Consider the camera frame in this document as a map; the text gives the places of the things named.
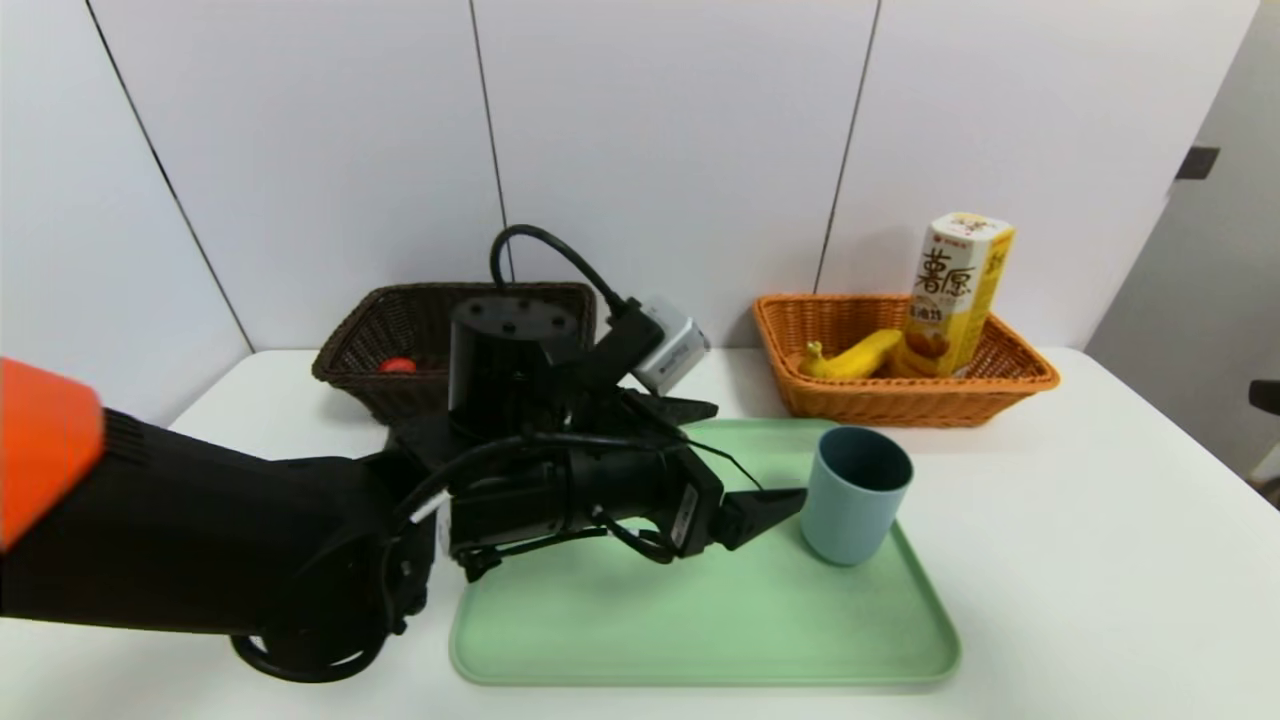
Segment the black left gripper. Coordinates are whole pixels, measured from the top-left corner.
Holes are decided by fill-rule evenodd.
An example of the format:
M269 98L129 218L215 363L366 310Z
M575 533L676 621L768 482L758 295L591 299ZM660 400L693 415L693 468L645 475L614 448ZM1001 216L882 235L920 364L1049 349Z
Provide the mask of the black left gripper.
M564 434L571 537L613 537L645 559L686 559L710 539L736 551L803 510L805 488L723 496L684 430L717 418L718 405L637 389L622 389L621 402L649 427L630 436Z

